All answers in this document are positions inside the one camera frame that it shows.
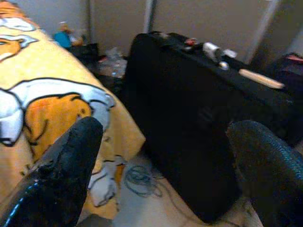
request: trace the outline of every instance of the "black bag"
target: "black bag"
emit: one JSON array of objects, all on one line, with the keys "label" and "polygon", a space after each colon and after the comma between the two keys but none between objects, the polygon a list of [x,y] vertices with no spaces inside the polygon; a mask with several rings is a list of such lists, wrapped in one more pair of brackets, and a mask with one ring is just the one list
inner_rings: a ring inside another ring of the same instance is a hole
[{"label": "black bag", "polygon": [[293,119],[285,92],[242,77],[245,64],[225,58],[224,71],[202,51],[183,51],[186,37],[140,34],[132,44],[121,99],[146,136],[146,150],[195,214],[213,222],[237,200],[233,155],[225,132],[255,120],[281,138]]}]

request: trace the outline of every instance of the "floor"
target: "floor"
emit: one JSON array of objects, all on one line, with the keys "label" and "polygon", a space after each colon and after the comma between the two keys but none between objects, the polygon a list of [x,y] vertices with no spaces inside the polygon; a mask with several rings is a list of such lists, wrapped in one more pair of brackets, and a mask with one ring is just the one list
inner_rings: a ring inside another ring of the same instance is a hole
[{"label": "floor", "polygon": [[[138,155],[131,160],[124,173],[134,166],[152,169],[151,162]],[[162,197],[140,197],[122,184],[120,212],[113,221],[114,227],[201,227],[203,224],[188,208],[166,179],[158,180]],[[143,192],[144,186],[135,188]],[[240,198],[231,210],[214,227],[262,227],[262,224],[247,199]]]}]

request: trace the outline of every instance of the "trash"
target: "trash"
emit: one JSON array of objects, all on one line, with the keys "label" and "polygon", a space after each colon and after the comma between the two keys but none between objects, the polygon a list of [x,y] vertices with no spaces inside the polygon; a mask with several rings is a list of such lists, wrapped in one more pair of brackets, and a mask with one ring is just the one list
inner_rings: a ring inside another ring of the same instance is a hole
[{"label": "trash", "polygon": [[106,57],[99,61],[99,72],[102,75],[123,78],[127,61],[117,47],[106,51]]}]

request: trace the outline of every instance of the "yellow blanket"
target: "yellow blanket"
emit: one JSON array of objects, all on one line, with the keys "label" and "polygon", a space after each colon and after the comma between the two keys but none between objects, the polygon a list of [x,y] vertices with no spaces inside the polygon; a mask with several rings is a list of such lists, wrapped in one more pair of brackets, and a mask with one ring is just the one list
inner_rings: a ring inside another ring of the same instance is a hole
[{"label": "yellow blanket", "polygon": [[8,2],[0,2],[0,73],[0,200],[75,121],[93,116],[105,134],[84,208],[113,218],[124,165],[145,140],[124,106]]}]

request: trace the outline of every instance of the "black suitcase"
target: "black suitcase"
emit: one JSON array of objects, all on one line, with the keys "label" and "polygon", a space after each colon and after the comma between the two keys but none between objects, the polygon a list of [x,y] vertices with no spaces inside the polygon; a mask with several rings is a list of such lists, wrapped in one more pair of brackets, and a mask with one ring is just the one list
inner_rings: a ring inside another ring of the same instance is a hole
[{"label": "black suitcase", "polygon": [[121,99],[146,136],[146,152],[195,214],[211,223],[240,195],[226,137],[232,121],[255,120],[287,137],[294,100],[218,68],[186,37],[139,34],[133,41]]}]

